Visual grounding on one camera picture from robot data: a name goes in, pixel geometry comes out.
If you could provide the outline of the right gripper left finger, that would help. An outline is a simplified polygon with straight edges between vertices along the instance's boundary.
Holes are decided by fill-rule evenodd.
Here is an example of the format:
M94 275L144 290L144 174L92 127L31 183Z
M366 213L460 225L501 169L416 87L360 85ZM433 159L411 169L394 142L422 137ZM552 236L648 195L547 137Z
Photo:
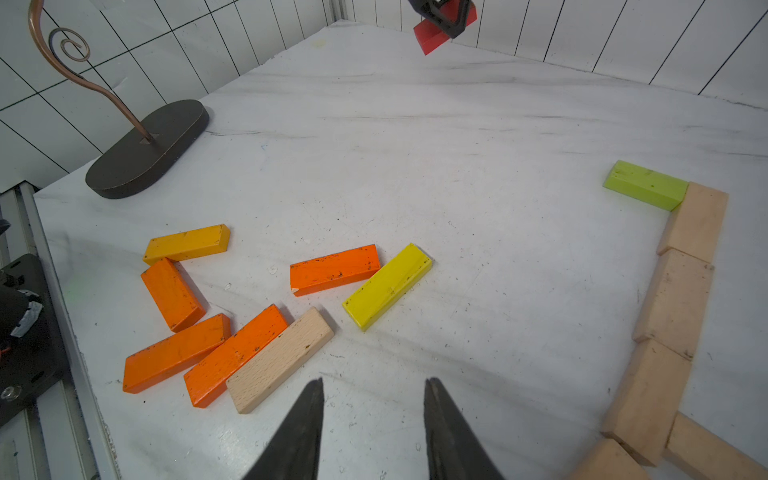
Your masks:
M323 381L307 383L244 479L316 479L324 416Z

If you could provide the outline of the red wooden block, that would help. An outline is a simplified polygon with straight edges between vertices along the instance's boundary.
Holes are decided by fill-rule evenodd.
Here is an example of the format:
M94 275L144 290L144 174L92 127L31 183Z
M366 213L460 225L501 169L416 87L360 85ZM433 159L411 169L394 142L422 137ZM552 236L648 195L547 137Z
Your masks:
M409 3L422 18L413 31L424 55L457 38L478 17L471 0L410 0Z

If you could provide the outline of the natural block diagonal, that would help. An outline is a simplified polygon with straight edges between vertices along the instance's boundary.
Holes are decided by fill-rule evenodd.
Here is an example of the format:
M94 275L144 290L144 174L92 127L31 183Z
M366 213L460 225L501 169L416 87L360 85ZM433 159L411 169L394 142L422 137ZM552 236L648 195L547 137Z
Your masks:
M729 194L690 182L681 204L669 216L656 253L677 250L712 263Z
M568 476L572 480L650 480L646 470L613 439L601 439Z

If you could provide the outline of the aluminium mounting rail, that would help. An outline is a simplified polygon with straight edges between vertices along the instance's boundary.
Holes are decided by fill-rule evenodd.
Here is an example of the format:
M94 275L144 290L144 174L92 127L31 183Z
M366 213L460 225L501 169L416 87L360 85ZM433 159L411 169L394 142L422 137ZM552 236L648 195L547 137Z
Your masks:
M118 479L34 194L28 182L1 194L1 289L36 302L11 337L24 303L2 297L1 476Z

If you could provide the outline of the natural block beside orange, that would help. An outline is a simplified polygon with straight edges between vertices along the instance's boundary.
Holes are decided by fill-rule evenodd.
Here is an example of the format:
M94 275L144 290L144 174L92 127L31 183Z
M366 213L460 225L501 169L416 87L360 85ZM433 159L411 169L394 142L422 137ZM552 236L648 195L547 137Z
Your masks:
M237 412L253 411L333 336L320 311L310 308L226 381Z

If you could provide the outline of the yellow-green block upper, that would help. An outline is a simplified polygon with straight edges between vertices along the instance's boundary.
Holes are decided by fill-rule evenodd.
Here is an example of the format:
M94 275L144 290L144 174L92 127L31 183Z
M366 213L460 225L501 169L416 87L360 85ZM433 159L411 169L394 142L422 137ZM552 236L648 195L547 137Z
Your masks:
M432 265L431 257L409 244L344 301L344 310L361 331L367 331Z

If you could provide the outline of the lime green block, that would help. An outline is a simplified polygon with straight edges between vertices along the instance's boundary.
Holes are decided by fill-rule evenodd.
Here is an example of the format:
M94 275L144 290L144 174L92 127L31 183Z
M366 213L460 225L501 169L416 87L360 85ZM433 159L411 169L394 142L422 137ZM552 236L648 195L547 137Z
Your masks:
M666 211L683 201L688 183L626 161L618 160L603 187Z

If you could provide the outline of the long orange block bottom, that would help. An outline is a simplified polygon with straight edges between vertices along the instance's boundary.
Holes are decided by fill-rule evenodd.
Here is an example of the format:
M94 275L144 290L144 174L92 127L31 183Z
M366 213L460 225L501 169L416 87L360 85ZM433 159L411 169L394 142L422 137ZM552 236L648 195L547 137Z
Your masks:
M231 319L219 314L126 358L122 389L140 393L199 363L231 336Z

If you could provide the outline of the orange block upper diagonal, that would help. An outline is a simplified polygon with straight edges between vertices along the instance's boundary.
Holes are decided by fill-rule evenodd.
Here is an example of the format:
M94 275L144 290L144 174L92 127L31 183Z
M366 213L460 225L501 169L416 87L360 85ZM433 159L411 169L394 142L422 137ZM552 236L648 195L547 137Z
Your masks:
M367 280L381 268L375 244L306 260L290 266L290 288L295 296Z

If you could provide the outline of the orange block upright middle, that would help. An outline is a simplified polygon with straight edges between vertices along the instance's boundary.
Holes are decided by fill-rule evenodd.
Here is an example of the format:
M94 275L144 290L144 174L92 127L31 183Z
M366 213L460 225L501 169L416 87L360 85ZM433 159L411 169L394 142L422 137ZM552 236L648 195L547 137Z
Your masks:
M226 390L226 381L260 350L278 337L288 323L270 305L184 375L191 403L208 407Z

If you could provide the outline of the natural block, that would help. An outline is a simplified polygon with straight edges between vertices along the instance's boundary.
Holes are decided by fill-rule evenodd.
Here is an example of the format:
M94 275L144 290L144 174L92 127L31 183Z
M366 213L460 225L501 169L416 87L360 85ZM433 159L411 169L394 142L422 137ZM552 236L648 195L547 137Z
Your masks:
M320 311L310 308L226 381L237 412L253 411L333 336Z
M633 340L653 339L680 356L694 358L706 314L715 268L671 249L659 257L633 332Z
M767 469L678 412L664 457L693 479L766 479Z
M691 370L691 361L661 343L638 343L600 432L638 463L659 465Z

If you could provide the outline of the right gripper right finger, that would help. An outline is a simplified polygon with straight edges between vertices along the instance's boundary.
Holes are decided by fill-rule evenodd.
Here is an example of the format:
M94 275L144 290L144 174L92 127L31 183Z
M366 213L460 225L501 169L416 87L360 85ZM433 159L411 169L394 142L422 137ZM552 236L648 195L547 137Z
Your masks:
M430 479L503 479L436 377L425 382L424 424Z

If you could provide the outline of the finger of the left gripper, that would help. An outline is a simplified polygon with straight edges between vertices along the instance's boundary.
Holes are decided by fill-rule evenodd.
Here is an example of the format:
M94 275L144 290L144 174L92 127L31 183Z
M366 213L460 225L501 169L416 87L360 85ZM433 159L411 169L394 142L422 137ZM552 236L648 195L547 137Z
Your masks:
M460 36L473 22L471 0L409 0L409 4L423 20L437 27L451 39Z

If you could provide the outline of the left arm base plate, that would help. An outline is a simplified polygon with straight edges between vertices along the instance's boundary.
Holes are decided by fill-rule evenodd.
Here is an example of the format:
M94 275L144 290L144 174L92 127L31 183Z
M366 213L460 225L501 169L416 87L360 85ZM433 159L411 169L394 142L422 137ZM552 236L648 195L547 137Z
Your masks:
M32 406L69 370L40 259L1 268L1 423Z

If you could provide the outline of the dark oval stand base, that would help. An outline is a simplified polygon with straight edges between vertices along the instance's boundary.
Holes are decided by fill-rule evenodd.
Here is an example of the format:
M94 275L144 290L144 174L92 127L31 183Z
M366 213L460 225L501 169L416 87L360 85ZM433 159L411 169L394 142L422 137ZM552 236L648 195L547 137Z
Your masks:
M208 123L208 111L198 100L166 104L142 120L151 140L131 129L91 165L85 182L107 199L135 195L162 178Z

